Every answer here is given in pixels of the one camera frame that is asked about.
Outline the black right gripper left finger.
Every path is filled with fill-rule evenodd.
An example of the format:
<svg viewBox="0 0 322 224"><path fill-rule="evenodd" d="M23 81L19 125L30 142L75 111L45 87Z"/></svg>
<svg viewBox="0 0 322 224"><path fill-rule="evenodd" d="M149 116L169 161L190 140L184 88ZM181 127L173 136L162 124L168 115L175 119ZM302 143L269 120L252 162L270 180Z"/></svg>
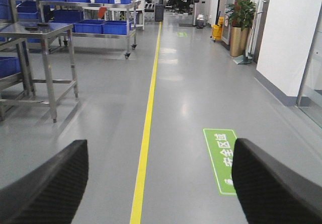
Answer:
<svg viewBox="0 0 322 224"><path fill-rule="evenodd" d="M88 142L75 140L1 189L1 223L71 223L88 177Z"/></svg>

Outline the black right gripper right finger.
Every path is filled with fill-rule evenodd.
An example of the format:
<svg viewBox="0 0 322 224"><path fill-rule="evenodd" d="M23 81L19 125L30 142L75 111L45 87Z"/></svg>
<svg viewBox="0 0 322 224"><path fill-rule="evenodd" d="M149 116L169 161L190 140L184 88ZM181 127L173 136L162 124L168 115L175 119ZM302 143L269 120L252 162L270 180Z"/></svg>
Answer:
<svg viewBox="0 0 322 224"><path fill-rule="evenodd" d="M321 186L248 139L235 141L231 173L248 223L321 223Z"/></svg>

